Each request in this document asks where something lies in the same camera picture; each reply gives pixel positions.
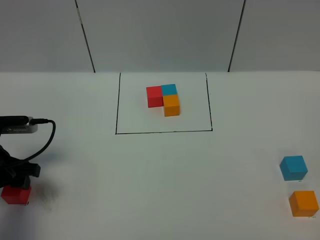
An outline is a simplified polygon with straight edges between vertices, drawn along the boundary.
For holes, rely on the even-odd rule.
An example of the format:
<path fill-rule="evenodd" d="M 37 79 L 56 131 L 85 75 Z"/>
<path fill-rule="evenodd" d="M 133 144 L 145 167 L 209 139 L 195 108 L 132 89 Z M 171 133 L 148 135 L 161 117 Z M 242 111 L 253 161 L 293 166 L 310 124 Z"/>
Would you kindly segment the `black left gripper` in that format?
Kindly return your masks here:
<path fill-rule="evenodd" d="M 29 176 L 38 178 L 41 167 L 37 163 L 30 163 L 12 157 L 2 146 L 0 146 L 0 187 L 11 186 L 28 190 L 31 180 Z"/>

